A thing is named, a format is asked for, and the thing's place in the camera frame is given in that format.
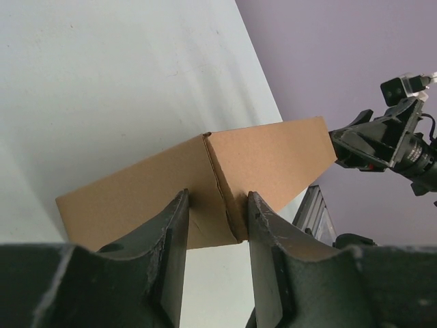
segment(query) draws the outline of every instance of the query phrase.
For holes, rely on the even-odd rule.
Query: brown cardboard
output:
[[[188,247],[247,239],[246,196],[280,210],[335,160],[322,118],[207,133],[57,198],[70,240],[97,250],[190,191]]]

